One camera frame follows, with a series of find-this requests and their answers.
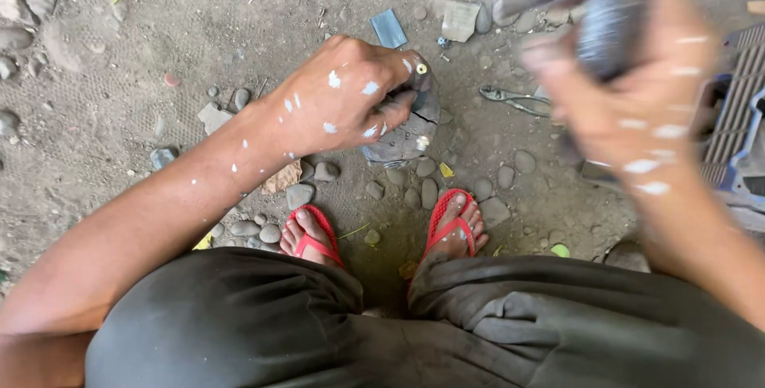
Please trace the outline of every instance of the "hand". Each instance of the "hand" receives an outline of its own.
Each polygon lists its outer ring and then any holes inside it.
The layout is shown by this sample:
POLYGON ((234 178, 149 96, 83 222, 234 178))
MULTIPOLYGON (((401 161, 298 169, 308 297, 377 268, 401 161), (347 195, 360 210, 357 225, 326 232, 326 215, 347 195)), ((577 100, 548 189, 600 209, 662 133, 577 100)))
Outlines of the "hand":
POLYGON ((639 188, 657 183, 649 171, 692 162, 689 128, 717 45, 689 0, 653 0, 639 65, 606 86, 579 68, 573 34, 534 43, 523 60, 587 157, 639 188))
POLYGON ((417 95, 386 94, 407 82, 422 58, 337 35, 269 94, 287 150, 307 155, 368 145, 409 117, 417 95))

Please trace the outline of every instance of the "person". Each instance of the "person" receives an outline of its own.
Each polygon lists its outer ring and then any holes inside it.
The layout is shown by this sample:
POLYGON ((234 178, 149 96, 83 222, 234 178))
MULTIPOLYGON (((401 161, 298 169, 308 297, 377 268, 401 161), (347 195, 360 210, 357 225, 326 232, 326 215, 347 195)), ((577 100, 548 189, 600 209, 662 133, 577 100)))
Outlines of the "person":
POLYGON ((293 213, 281 254, 189 252, 293 158, 406 120, 413 93, 379 103, 421 57, 335 36, 39 258, 0 309, 0 385, 761 386, 765 255, 707 188, 688 135, 716 40, 689 0, 654 0, 636 67, 607 86, 567 40, 524 52, 555 117, 634 199, 653 274, 474 257, 488 238, 461 190, 434 210, 412 320, 360 315, 316 207, 293 213))

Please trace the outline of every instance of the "flip-flop strap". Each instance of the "flip-flop strap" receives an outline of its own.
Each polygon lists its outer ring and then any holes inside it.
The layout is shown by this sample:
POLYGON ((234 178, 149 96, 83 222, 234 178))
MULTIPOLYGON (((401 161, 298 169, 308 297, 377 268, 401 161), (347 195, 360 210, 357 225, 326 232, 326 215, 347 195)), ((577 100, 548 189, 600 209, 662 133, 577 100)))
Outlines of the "flip-flop strap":
POLYGON ((314 239, 311 236, 308 236, 307 234, 303 235, 303 238, 300 239, 300 242, 298 242, 298 247, 295 249, 294 255, 298 258, 303 258, 303 253, 305 251, 306 246, 311 246, 312 248, 316 249, 320 253, 330 257, 334 262, 339 264, 340 267, 345 267, 343 265, 343 262, 340 261, 339 255, 336 252, 333 252, 330 250, 327 245, 319 242, 318 240, 314 239))
POLYGON ((471 250, 471 256, 476 255, 476 241, 475 237, 473 236, 473 230, 469 225, 467 225, 467 222, 465 222, 464 219, 461 217, 457 217, 456 219, 452 220, 450 223, 446 224, 444 227, 441 227, 440 229, 437 229, 435 234, 433 234, 433 237, 431 237, 430 242, 426 246, 425 254, 428 253, 431 247, 435 245, 435 243, 438 240, 443 239, 446 237, 449 233, 452 232, 453 229, 460 227, 462 231, 465 233, 465 236, 467 237, 467 245, 469 246, 471 250))

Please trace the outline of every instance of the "white paint splatter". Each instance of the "white paint splatter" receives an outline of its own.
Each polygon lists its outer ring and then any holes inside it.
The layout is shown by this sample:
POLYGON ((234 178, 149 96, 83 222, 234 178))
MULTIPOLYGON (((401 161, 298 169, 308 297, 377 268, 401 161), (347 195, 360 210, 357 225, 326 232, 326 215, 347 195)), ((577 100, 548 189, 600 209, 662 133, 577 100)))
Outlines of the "white paint splatter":
POLYGON ((624 129, 646 129, 648 122, 643 119, 619 119, 617 121, 620 128, 624 129))
POLYGON ((658 139, 677 139, 688 132, 688 127, 683 125, 662 125, 653 130, 653 136, 658 139))
POLYGON ((651 155, 655 155, 657 157, 662 158, 674 158, 675 157, 675 151, 671 151, 669 149, 653 149, 651 151, 648 151, 651 155))
POLYGON ((627 173, 644 174, 659 167, 659 162, 653 159, 639 159, 624 166, 627 173))
POLYGON ((369 82, 365 87, 364 90, 361 91, 362 94, 365 96, 370 96, 373 93, 377 92, 380 85, 378 85, 376 82, 369 82))
POLYGON ((707 40, 709 40, 709 37, 702 35, 698 37, 684 37, 677 39, 677 44, 687 44, 687 43, 705 43, 707 40))
POLYGON ((661 195, 669 190, 669 185, 664 182, 649 182, 645 185, 636 185, 635 188, 642 190, 646 194, 661 195))
POLYGON ((334 70, 332 70, 332 72, 330 73, 330 86, 333 88, 339 88, 339 84, 340 84, 339 77, 337 77, 337 73, 335 73, 334 70))
POLYGON ((667 110, 672 110, 673 112, 693 112, 695 109, 694 106, 689 104, 670 104, 667 106, 667 110))
POLYGON ((698 76, 702 69, 698 67, 675 67, 672 70, 673 76, 698 76))
POLYGON ((375 124, 374 127, 366 130, 361 136, 363 138, 368 139, 369 137, 372 137, 373 135, 375 135, 376 132, 377 132, 377 124, 375 124))

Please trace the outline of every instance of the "red flip-flop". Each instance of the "red flip-flop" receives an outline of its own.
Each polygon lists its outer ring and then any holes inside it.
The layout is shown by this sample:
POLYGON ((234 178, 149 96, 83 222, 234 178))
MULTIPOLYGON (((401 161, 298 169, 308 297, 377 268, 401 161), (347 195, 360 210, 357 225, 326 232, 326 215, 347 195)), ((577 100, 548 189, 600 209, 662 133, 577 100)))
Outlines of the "red flip-flop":
POLYGON ((307 210, 312 215, 314 215, 314 218, 316 218, 316 222, 318 222, 319 227, 324 230, 324 232, 327 234, 327 236, 330 238, 330 244, 332 245, 332 249, 329 249, 326 245, 323 243, 317 241, 311 236, 308 236, 307 234, 303 235, 303 238, 300 239, 300 242, 298 242, 298 247, 294 251, 294 256, 298 258, 303 257, 303 251, 305 250, 306 246, 311 246, 312 248, 316 249, 320 253, 330 257, 334 262, 339 264, 340 267, 345 269, 345 266, 343 265, 343 261, 339 258, 339 252, 337 251, 337 239, 334 235, 334 230, 332 229, 332 224, 330 224, 329 219, 324 216, 324 214, 321 212, 321 210, 313 206, 311 204, 306 204, 304 206, 298 207, 295 209, 289 216, 288 219, 295 219, 295 222, 297 222, 298 217, 298 210, 307 210))
POLYGON ((465 213, 465 210, 467 210, 467 205, 470 204, 471 201, 473 201, 473 197, 471 197, 470 194, 462 189, 449 190, 443 196, 441 196, 441 198, 438 199, 438 202, 435 204, 435 208, 433 209, 433 213, 431 214, 431 222, 430 226, 428 227, 428 245, 426 246, 425 253, 422 254, 422 259, 425 259, 428 251, 438 242, 438 240, 446 237, 447 234, 451 233, 451 231, 456 227, 462 228, 462 231, 465 233, 465 236, 467 237, 467 244, 471 250, 471 256, 476 255, 476 240, 473 236, 473 230, 469 225, 467 225, 467 222, 461 218, 462 214, 465 213), (459 193, 463 193, 465 195, 465 204, 462 207, 462 210, 460 210, 460 216, 457 216, 457 218, 436 231, 438 223, 441 222, 441 218, 444 217, 446 209, 449 207, 449 200, 451 200, 452 197, 459 193))

